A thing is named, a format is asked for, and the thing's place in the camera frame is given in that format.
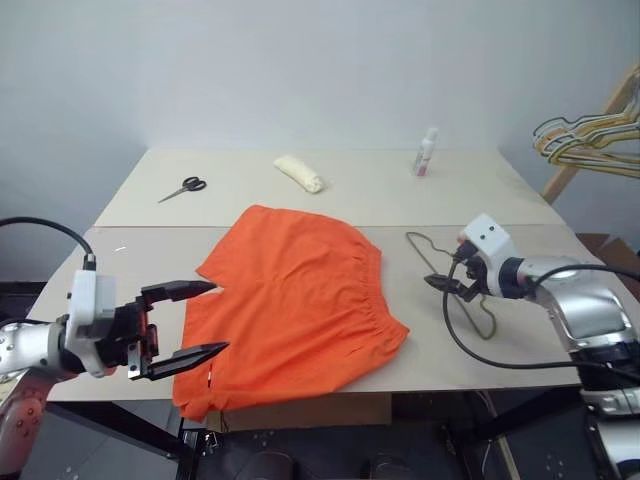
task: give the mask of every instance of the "white bottle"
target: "white bottle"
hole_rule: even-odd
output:
[[[427,172],[429,160],[431,160],[433,150],[436,148],[436,138],[438,138],[438,129],[430,128],[420,143],[420,150],[418,150],[416,161],[413,164],[413,173],[417,177],[424,177],[424,174]]]

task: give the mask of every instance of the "scissors blade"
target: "scissors blade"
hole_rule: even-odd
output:
[[[173,198],[176,195],[180,195],[182,192],[186,192],[186,191],[187,191],[187,188],[186,187],[182,187],[180,190],[176,190],[171,195],[168,195],[168,196],[164,197],[162,200],[158,200],[158,203],[162,203],[165,200],[169,200],[170,198]]]

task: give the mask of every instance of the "white table surface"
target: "white table surface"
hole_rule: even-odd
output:
[[[507,226],[525,255],[593,257],[565,226]],[[117,302],[131,301],[146,285],[175,279],[198,278],[194,269],[207,256],[226,228],[92,228],[86,235],[98,258],[99,271],[114,275]],[[422,277],[430,273],[407,243],[405,227],[361,228],[383,253],[382,283],[392,314],[411,329],[397,356],[386,366],[349,385],[347,391],[457,390],[532,387],[571,384],[571,369],[510,371],[481,364],[460,351],[449,338],[442,320],[441,294]],[[412,228],[431,236],[438,246],[453,248],[459,226]],[[449,259],[424,245],[423,252],[444,271]],[[79,251],[53,275],[34,306],[30,318],[52,320],[66,311],[66,292],[73,272],[81,264]],[[640,305],[615,278],[598,273],[620,295],[630,317],[640,318]],[[542,308],[525,301],[489,299],[498,317],[494,339],[479,339],[452,303],[452,318],[463,340],[478,353],[505,362],[541,362],[567,359]],[[162,302],[150,312],[158,326],[160,356],[180,348],[185,302]],[[488,317],[470,309],[478,323],[488,327]],[[58,384],[52,400],[124,400],[171,398],[171,379],[150,382],[127,379],[123,367],[111,377],[81,375]]]
[[[305,192],[273,166],[293,153],[328,183]],[[231,226],[262,204],[322,213],[356,226],[466,225],[487,212],[505,225],[563,225],[497,151],[436,151],[424,178],[412,175],[414,151],[149,150],[95,226]],[[158,204],[182,180],[208,182]]]

